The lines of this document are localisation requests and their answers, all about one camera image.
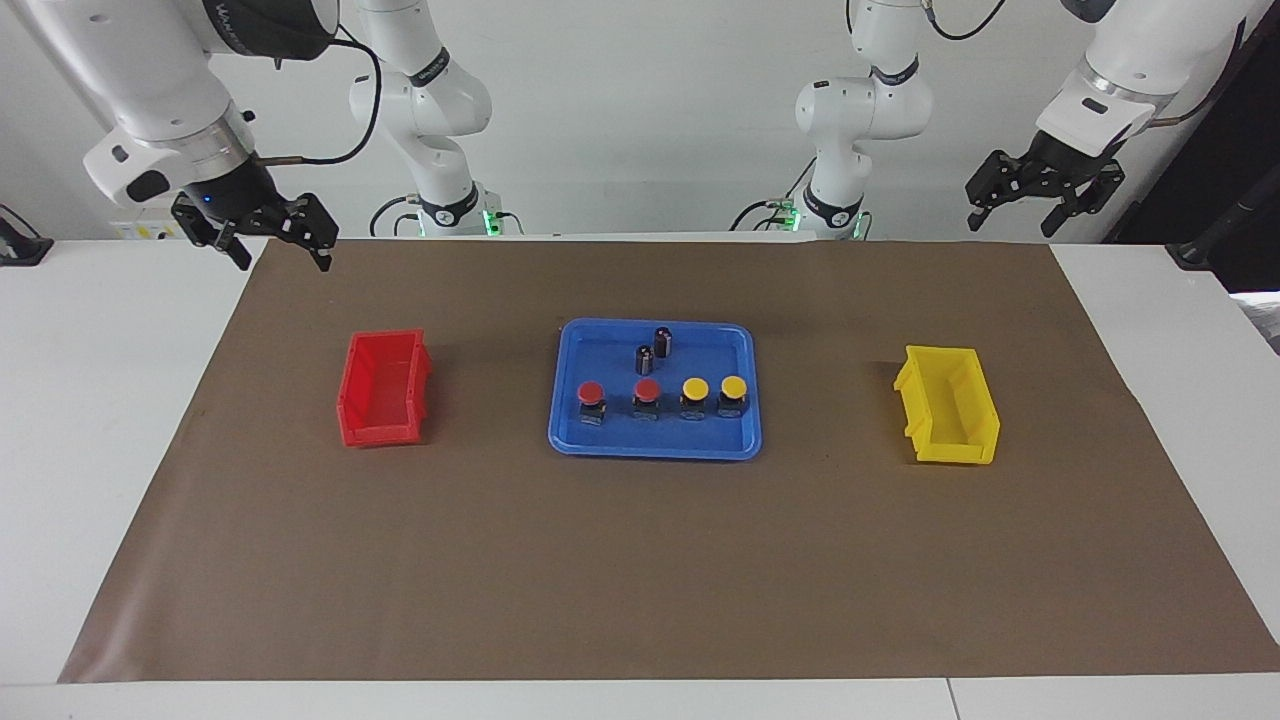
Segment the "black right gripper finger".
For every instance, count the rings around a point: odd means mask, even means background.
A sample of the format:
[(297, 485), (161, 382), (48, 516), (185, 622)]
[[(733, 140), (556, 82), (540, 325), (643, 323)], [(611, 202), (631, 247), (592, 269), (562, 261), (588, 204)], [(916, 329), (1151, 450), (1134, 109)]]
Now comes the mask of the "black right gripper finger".
[(265, 227), (271, 237), (305, 250), (321, 273), (330, 270), (339, 225), (317, 195), (268, 204)]
[(229, 258), (239, 270), (250, 269), (251, 254), (241, 242), (233, 223), (214, 225), (188, 195), (174, 197), (172, 217), (193, 246), (214, 249)]

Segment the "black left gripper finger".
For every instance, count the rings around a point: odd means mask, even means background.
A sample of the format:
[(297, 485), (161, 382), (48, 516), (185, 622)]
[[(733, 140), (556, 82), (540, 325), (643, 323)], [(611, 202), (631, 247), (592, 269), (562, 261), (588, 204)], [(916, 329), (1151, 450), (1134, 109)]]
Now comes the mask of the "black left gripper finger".
[(966, 219), (970, 232), (978, 232), (996, 208), (1027, 196), (1029, 169), (1029, 161), (1002, 150), (995, 150), (986, 158), (966, 182), (966, 199), (972, 205)]
[(1088, 181), (1069, 179), (1061, 173), (1052, 174), (1044, 184), (1050, 197), (1056, 197), (1059, 204), (1041, 222), (1043, 237), (1052, 238), (1068, 220), (1080, 214), (1098, 214), (1125, 178), (1121, 165), (1103, 165)]

